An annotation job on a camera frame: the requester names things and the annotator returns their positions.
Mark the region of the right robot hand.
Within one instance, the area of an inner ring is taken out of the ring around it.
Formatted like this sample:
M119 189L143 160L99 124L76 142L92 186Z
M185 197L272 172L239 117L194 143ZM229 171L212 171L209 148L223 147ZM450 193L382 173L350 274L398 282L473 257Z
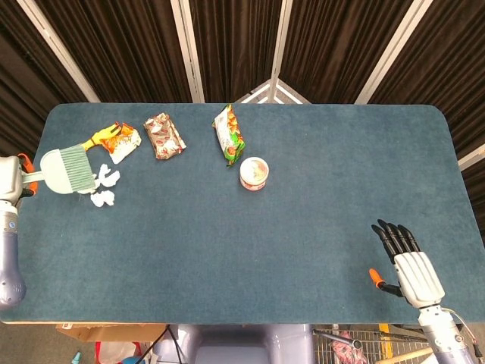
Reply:
M443 286L427 254L421 251L412 232L403 225L382 219L371 226L380 238L392 263L398 284L388 284L371 268L369 275L375 287L396 297L403 297L416 309L436 306L445 296Z

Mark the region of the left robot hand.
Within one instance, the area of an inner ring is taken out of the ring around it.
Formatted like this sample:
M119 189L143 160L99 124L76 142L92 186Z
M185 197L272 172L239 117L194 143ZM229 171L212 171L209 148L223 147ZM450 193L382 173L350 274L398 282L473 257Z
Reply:
M34 171L30 158L24 153L1 157L1 201L7 201L15 206L20 199L36 195L38 183L23 182L23 174Z

